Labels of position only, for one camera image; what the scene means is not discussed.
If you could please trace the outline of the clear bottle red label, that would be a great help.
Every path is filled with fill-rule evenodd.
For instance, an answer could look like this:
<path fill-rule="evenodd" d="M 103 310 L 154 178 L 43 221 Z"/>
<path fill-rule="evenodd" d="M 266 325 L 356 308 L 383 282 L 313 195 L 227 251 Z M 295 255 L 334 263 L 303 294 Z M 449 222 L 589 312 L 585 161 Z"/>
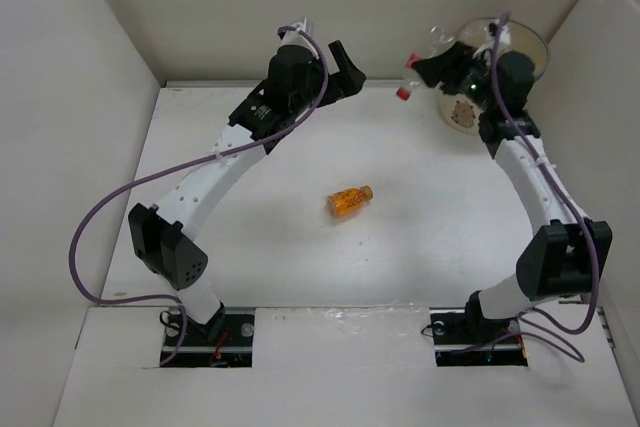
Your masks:
<path fill-rule="evenodd" d="M 412 50 L 403 68 L 403 80 L 396 96 L 407 101 L 412 93 L 424 86 L 420 75 L 414 70 L 414 64 L 421 60 L 444 53 L 455 43 L 455 36 L 438 25 L 433 26 L 421 43 Z"/>

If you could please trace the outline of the orange bottle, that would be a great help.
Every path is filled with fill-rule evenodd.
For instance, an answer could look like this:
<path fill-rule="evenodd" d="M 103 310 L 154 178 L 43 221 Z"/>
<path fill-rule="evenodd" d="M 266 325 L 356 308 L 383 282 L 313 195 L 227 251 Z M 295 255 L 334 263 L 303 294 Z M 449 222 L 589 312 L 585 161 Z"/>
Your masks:
<path fill-rule="evenodd" d="M 374 197 L 370 186 L 349 188 L 327 197 L 327 209 L 333 219 L 341 219 L 358 212 Z"/>

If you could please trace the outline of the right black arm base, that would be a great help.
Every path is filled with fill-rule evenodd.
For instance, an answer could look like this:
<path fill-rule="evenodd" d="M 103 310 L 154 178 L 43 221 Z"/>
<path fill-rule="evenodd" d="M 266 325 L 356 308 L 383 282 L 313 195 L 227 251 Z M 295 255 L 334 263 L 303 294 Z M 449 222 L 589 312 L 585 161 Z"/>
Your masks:
<path fill-rule="evenodd" d="M 438 367 L 528 365 L 515 318 L 473 324 L 462 308 L 434 308 L 421 334 L 430 337 Z"/>

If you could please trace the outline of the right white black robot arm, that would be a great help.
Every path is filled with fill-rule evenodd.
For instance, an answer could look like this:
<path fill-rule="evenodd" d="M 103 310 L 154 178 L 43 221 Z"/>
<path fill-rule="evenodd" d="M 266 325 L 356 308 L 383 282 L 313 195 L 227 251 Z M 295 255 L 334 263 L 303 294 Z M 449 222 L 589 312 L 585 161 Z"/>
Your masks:
<path fill-rule="evenodd" d="M 442 54 L 414 61 L 422 84 L 461 94 L 482 108 L 479 135 L 510 179 L 528 215 L 532 239 L 515 272 L 473 293 L 462 328 L 473 340 L 494 334 L 499 322 L 552 299 L 588 294 L 593 314 L 613 233 L 570 198 L 548 159 L 543 139 L 525 105 L 535 83 L 534 62 L 517 51 L 477 52 L 462 42 Z"/>

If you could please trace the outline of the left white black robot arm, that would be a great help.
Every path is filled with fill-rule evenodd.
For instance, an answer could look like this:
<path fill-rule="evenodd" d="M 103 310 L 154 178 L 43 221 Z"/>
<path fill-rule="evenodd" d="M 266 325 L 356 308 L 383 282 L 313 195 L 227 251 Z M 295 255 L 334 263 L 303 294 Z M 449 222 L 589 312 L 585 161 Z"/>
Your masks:
<path fill-rule="evenodd" d="M 333 74 L 308 42 L 283 43 L 266 78 L 229 115 L 213 146 L 215 160 L 193 168 L 154 205 L 136 204 L 128 214 L 136 257 L 177 294 L 188 331 L 201 343 L 220 337 L 225 309 L 205 277 L 208 256 L 196 237 L 223 196 L 275 148 L 274 134 L 292 126 L 306 107 L 330 105 L 362 90 L 366 76 L 342 43 L 330 43 L 329 50 L 338 67 Z"/>

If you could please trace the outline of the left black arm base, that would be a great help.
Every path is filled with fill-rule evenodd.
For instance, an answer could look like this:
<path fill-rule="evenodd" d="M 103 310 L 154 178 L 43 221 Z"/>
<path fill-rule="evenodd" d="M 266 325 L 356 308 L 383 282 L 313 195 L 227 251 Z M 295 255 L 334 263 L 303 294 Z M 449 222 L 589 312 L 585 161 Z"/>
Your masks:
<path fill-rule="evenodd" d="M 160 366 L 164 368 L 250 368 L 253 360 L 255 309 L 231 308 L 211 339 L 191 320 L 185 338 L 176 349 L 182 329 L 178 311 L 164 310 L 159 321 L 164 328 Z"/>

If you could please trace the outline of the cream capybara bin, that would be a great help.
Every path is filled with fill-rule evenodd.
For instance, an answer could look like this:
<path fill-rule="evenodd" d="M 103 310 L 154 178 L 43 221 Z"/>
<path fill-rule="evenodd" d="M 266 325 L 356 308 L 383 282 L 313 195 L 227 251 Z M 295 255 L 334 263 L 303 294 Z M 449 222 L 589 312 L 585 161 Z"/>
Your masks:
<path fill-rule="evenodd" d="M 455 40 L 472 47 L 474 53 L 479 52 L 481 64 L 490 68 L 489 51 L 494 45 L 492 24 L 498 19 L 478 18 L 468 21 L 459 28 Z M 549 49 L 544 39 L 528 26 L 510 21 L 500 37 L 500 53 L 517 51 L 528 56 L 534 64 L 534 80 L 544 74 L 548 61 Z M 440 87 L 438 107 L 444 121 L 454 130 L 469 135 L 477 135 L 480 115 L 483 107 L 479 101 L 471 99 L 466 93 L 448 94 Z"/>

